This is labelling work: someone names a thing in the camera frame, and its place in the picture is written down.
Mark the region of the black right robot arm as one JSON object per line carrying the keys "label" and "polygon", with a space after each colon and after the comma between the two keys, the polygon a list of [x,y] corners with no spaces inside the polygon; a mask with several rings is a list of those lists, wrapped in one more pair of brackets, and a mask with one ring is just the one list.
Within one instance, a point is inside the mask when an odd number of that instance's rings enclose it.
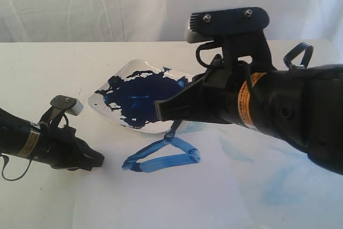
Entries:
{"label": "black right robot arm", "polygon": [[237,124],[287,142],[316,165],[342,173],[342,65],[264,71],[243,61],[226,86],[215,68],[155,103],[161,121]]}

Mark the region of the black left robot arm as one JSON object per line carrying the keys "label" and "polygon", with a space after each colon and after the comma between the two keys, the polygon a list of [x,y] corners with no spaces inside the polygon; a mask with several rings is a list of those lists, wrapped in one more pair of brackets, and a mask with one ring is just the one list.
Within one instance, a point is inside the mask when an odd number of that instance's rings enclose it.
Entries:
{"label": "black left robot arm", "polygon": [[1,109],[1,154],[50,165],[53,169],[91,171],[101,167],[105,157],[76,137],[64,110],[49,108],[39,123],[16,117]]}

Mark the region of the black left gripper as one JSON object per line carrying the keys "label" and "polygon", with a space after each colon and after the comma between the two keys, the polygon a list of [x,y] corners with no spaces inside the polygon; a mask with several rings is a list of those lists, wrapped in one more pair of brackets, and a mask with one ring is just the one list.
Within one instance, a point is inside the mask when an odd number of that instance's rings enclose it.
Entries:
{"label": "black left gripper", "polygon": [[32,160],[50,165],[53,169],[91,171],[101,167],[105,157],[75,136],[73,127],[44,129],[32,126],[39,133],[38,142],[32,151]]}

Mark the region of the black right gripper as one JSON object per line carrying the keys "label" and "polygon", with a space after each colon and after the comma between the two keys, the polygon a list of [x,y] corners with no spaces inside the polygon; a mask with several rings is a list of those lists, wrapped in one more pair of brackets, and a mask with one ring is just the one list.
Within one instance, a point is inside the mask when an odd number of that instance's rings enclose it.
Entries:
{"label": "black right gripper", "polygon": [[237,124],[252,130],[268,129],[263,103],[268,92],[266,72],[252,70],[248,63],[239,61],[224,89],[205,87],[204,79],[205,75],[196,75],[171,98],[155,101],[158,120]]}

